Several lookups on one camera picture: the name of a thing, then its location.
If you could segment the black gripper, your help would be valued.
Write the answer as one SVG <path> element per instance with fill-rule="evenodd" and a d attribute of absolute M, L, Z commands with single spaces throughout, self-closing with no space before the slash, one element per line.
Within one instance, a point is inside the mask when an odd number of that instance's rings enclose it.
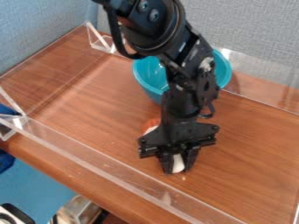
<path fill-rule="evenodd" d="M 197 161 L 202 147 L 217 143 L 221 127 L 217 124 L 189 121 L 161 124 L 153 132 L 138 138 L 139 157 L 159 157 L 163 172 L 174 172 L 174 155 L 181 154 L 185 170 L 189 171 Z"/>

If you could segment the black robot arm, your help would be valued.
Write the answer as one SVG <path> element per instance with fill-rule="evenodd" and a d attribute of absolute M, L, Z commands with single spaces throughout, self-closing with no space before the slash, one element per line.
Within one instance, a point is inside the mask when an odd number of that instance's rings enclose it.
<path fill-rule="evenodd" d="M 107 13 L 117 49 L 131 60 L 155 56 L 166 69 L 159 126 L 139 139 L 139 156 L 163 172 L 189 171 L 221 127 L 198 121 L 220 97 L 213 47 L 193 28 L 181 0 L 93 0 Z"/>

